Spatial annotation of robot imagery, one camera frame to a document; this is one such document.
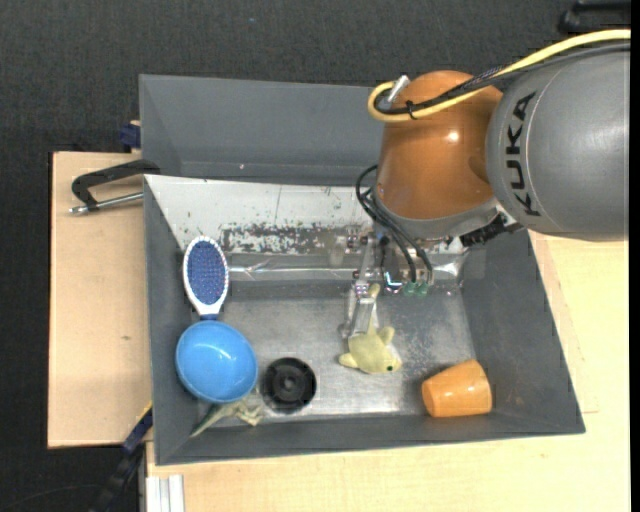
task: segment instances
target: black carpet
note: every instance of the black carpet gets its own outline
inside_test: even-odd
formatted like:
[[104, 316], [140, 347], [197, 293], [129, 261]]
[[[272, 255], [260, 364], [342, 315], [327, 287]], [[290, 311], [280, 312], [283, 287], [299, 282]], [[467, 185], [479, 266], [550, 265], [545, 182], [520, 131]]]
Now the black carpet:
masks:
[[[122, 151], [140, 73], [371, 86], [477, 73], [564, 37], [570, 4], [2, 0], [0, 512], [87, 510], [119, 457], [46, 450], [49, 151]], [[133, 491], [119, 510], [135, 508]]]

